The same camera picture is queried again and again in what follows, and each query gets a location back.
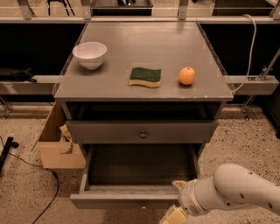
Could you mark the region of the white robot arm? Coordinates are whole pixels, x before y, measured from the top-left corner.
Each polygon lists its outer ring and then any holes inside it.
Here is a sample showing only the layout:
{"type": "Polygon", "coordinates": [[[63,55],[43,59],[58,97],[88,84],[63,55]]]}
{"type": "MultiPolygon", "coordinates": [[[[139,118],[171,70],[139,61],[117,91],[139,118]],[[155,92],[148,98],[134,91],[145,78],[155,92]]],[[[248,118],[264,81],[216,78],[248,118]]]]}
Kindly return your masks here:
{"type": "Polygon", "coordinates": [[[280,185],[238,164],[222,164],[208,178],[173,181],[179,206],[171,206],[159,224],[186,224],[188,217],[213,210],[262,207],[280,214],[280,185]]]}

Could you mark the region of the white and yellow gripper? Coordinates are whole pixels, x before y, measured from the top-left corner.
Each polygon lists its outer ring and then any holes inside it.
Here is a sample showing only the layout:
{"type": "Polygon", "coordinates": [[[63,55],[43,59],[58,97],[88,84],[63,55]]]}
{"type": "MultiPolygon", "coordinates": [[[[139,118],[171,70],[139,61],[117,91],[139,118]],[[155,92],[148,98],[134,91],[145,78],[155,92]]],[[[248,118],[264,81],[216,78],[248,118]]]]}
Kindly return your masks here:
{"type": "Polygon", "coordinates": [[[179,190],[179,206],[171,206],[159,224],[187,224],[189,216],[200,216],[207,214],[202,208],[195,195],[195,184],[197,179],[192,181],[174,180],[172,184],[179,190]]]}

